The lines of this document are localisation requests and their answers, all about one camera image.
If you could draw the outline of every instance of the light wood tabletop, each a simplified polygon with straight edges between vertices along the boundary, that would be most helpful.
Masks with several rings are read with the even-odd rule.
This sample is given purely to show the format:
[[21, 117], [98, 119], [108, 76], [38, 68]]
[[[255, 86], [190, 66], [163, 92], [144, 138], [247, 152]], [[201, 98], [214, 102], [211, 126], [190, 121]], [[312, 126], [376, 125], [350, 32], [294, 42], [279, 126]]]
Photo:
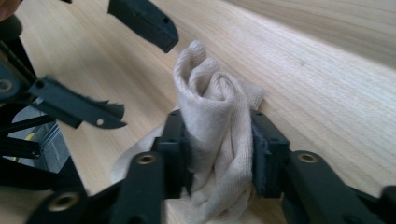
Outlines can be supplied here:
[[[354, 188], [396, 185], [396, 2], [152, 0], [176, 24], [168, 54], [113, 16], [108, 0], [24, 1], [22, 42], [36, 73], [125, 105], [128, 125], [62, 133], [84, 185], [108, 187], [111, 166], [177, 104], [177, 56], [201, 40], [235, 76], [263, 86], [260, 111], [290, 148], [321, 155]], [[177, 212], [170, 211], [177, 223]], [[284, 223], [278, 200], [256, 199], [246, 223]]]

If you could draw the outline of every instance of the cloth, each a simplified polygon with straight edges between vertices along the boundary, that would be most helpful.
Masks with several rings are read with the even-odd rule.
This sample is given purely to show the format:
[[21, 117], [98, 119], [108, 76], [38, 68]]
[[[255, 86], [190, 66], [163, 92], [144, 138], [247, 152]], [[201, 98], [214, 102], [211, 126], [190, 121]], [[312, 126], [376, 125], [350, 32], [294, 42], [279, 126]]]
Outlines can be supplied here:
[[[251, 191], [252, 133], [249, 109], [257, 109], [263, 89], [219, 69], [206, 57], [203, 44], [193, 41], [174, 69], [180, 108], [192, 148], [194, 173], [191, 199], [179, 206], [187, 223], [235, 223], [248, 207]], [[162, 127], [151, 132], [161, 135]], [[147, 138], [120, 159], [148, 150]], [[122, 167], [116, 161], [117, 180]]]

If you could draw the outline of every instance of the beige fabric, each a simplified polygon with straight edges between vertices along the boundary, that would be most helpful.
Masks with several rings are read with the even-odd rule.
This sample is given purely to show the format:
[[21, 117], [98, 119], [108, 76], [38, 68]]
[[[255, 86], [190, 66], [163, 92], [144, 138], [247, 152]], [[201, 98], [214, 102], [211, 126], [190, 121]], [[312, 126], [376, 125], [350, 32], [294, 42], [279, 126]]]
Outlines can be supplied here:
[[[187, 223], [205, 223], [213, 218], [236, 222], [247, 208], [250, 195], [249, 109], [259, 106], [263, 91], [220, 71], [214, 59], [206, 58], [205, 47], [198, 41], [181, 52], [174, 79], [178, 105], [190, 134], [194, 172], [192, 197], [181, 200], [179, 209]], [[141, 148], [142, 142], [116, 162], [113, 180], [123, 176], [124, 165], [129, 163], [126, 160], [149, 149]]]

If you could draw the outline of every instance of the wood grain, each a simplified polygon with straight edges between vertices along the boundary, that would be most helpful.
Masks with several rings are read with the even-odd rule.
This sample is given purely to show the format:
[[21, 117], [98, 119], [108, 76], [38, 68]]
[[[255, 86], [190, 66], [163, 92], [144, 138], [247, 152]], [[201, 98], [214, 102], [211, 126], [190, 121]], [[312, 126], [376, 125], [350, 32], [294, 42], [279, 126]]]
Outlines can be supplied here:
[[[169, 54], [107, 15], [108, 0], [24, 1], [18, 12], [40, 76], [125, 104], [125, 128], [62, 125], [91, 193], [110, 185], [114, 160], [177, 103], [173, 65], [193, 39], [225, 71], [266, 89], [261, 111], [292, 149], [317, 152], [348, 185], [370, 194], [396, 184], [394, 1], [152, 2], [179, 32]], [[247, 223], [284, 222], [278, 201], [266, 204], [253, 203]]]

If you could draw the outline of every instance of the wooden plank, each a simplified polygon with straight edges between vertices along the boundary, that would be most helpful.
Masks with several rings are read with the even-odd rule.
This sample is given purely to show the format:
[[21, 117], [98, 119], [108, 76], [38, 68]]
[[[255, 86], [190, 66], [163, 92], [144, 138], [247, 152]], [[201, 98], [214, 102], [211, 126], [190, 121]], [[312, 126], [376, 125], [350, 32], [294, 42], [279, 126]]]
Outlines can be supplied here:
[[[125, 104], [125, 128], [104, 131], [83, 124], [72, 130], [62, 125], [91, 193], [110, 184], [114, 160], [163, 122], [177, 103], [173, 65], [193, 39], [203, 41], [225, 71], [266, 89], [261, 111], [289, 138], [292, 149], [317, 152], [349, 185], [368, 193], [377, 195], [383, 186], [396, 184], [393, 1], [364, 1], [356, 10], [342, 9], [354, 4], [352, 0], [279, 1], [284, 7], [272, 1], [271, 14], [251, 5], [253, 1], [238, 3], [243, 7], [220, 0], [152, 2], [179, 31], [180, 42], [169, 54], [107, 15], [108, 0], [75, 1], [70, 6], [25, 1], [18, 12], [23, 43], [40, 76], [52, 74], [92, 98]], [[244, 7], [256, 8], [256, 13]], [[352, 19], [339, 17], [348, 9], [355, 13]], [[315, 16], [307, 17], [305, 11]], [[360, 14], [367, 17], [354, 18]], [[276, 18], [288, 15], [300, 25]], [[316, 25], [313, 30], [328, 30], [353, 48], [326, 39], [327, 33], [308, 32], [309, 22]], [[278, 203], [270, 203], [277, 207], [275, 212], [255, 204], [249, 217], [281, 222]]]

